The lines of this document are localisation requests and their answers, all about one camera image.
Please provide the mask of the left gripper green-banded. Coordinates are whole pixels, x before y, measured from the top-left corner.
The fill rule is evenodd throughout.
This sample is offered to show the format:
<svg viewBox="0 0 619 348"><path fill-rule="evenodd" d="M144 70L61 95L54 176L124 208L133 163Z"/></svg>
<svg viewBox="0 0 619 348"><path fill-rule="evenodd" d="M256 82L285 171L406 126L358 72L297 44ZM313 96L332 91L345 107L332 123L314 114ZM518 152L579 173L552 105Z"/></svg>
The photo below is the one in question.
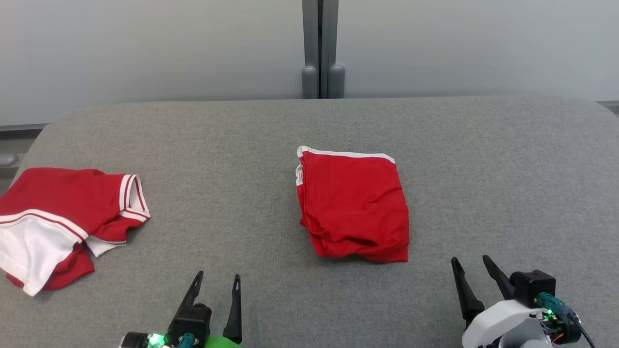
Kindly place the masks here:
<svg viewBox="0 0 619 348"><path fill-rule="evenodd" d="M204 271L199 271L190 284L181 306L194 306L195 299L200 293ZM241 300L241 277L235 275L232 286L232 302L223 337L211 335L206 341L205 348L242 348L242 300Z"/></svg>

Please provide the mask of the right gripper white-banded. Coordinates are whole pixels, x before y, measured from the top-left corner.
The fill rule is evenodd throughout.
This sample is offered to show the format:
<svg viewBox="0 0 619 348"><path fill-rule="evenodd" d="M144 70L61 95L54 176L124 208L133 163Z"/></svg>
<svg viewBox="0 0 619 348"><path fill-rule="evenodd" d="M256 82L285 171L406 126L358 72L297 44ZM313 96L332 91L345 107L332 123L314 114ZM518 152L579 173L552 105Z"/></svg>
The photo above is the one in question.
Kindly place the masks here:
<svg viewBox="0 0 619 348"><path fill-rule="evenodd" d="M550 338L540 321L542 310L528 308L515 299L515 288L489 255L483 255L486 270L506 301L485 310L477 299L457 257L451 258L455 285L466 330L462 337L465 348L486 348L498 341L498 348L548 348Z"/></svg>

